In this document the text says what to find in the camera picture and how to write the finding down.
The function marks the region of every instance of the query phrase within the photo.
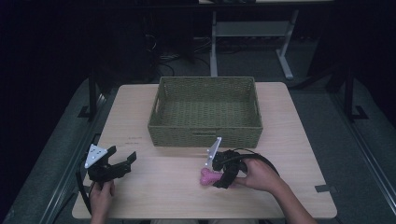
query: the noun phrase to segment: wooden table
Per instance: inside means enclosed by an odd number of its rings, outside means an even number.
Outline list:
[[[203,187],[200,171],[206,148],[155,147],[148,121],[158,85],[127,85],[119,89],[99,147],[117,147],[109,163],[125,161],[136,151],[132,172],[116,179],[113,218],[278,218],[283,213],[274,197],[263,191],[236,186]],[[332,218],[337,210],[306,137],[288,89],[283,83],[256,83],[263,132],[253,149],[270,160],[298,199],[315,218]],[[88,177],[86,186],[91,184]],[[79,196],[73,217],[90,218]]]

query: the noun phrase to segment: wicker basket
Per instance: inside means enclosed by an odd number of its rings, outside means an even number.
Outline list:
[[[262,117],[253,77],[162,77],[148,122],[154,146],[253,148]]]

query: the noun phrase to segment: black cable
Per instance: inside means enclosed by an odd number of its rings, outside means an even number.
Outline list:
[[[233,157],[233,158],[230,158],[228,160],[222,161],[221,164],[225,164],[225,163],[227,163],[229,161],[239,161],[239,160],[242,160],[242,159],[257,159],[257,160],[263,161],[271,169],[273,169],[277,175],[279,175],[279,172],[277,171],[275,166],[270,161],[268,161],[264,156],[260,155],[259,153],[242,154],[240,156]]]
[[[236,150],[245,150],[245,151],[251,152],[251,153],[253,153],[253,154],[258,154],[258,155],[260,155],[260,154],[257,153],[257,152],[254,152],[254,151],[252,151],[252,150],[245,149],[245,148],[235,148],[235,149],[233,149],[233,151],[236,151]]]
[[[216,38],[216,44],[218,44],[220,41],[222,41],[222,37]],[[211,41],[208,42],[205,45],[202,45],[198,47],[197,49],[194,50],[194,53],[196,54],[203,54],[203,53],[209,53],[212,50],[212,44]]]
[[[208,53],[209,52],[209,50],[211,48],[212,40],[209,37],[205,37],[204,41],[205,41],[204,44],[202,44],[194,49],[194,53],[199,54],[199,53]]]
[[[175,76],[175,69],[173,69],[170,65],[164,64],[164,63],[158,63],[158,65],[162,65],[162,66],[170,68],[172,70],[172,77]]]
[[[181,58],[181,56],[178,55],[178,56],[175,56],[174,58],[163,59],[163,61],[162,61],[161,63],[162,63],[162,64],[164,64],[164,63],[170,63],[170,62],[172,62],[172,61],[179,60],[180,58]]]
[[[225,42],[225,44],[221,42],[219,42],[218,44],[218,50],[217,50],[218,54],[235,54],[243,50],[240,44],[235,44],[238,47],[238,49],[230,50],[230,51],[221,51],[221,48],[231,49],[233,47],[233,43],[231,43],[231,41],[224,40],[223,42]]]
[[[85,205],[87,206],[88,212],[91,213],[91,202],[87,196],[87,193],[85,192],[84,185],[82,184],[81,171],[80,171],[81,164],[85,161],[84,159],[85,158],[82,158],[80,163],[78,164],[78,167],[76,170],[76,178],[77,178],[78,190],[81,193],[82,200],[84,201]]]
[[[207,67],[208,68],[210,68],[210,64],[209,63],[207,63],[204,59],[202,59],[202,58],[198,58],[198,57],[196,57],[196,56],[194,56],[194,58],[195,59],[198,59],[199,61],[201,61],[201,62],[203,62],[204,64],[206,64],[207,65]]]

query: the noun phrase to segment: table leg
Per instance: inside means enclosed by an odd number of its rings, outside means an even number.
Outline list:
[[[210,76],[218,76],[218,60],[216,58],[216,11],[213,12],[212,21],[212,50],[210,52]]]
[[[280,49],[276,50],[276,56],[279,59],[280,65],[282,66],[283,73],[285,74],[286,79],[293,79],[293,74],[289,68],[288,61],[286,60],[286,50],[288,49],[289,42],[291,40],[291,35],[293,34],[294,30],[294,25],[295,22],[297,21],[297,16],[298,16],[299,10],[294,10],[291,19],[288,25],[288,28],[285,33],[285,41]]]

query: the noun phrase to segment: pink toy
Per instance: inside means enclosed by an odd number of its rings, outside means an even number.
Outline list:
[[[203,186],[212,185],[216,181],[220,180],[221,176],[222,176],[222,173],[217,173],[217,172],[210,171],[207,168],[202,168],[200,183]]]

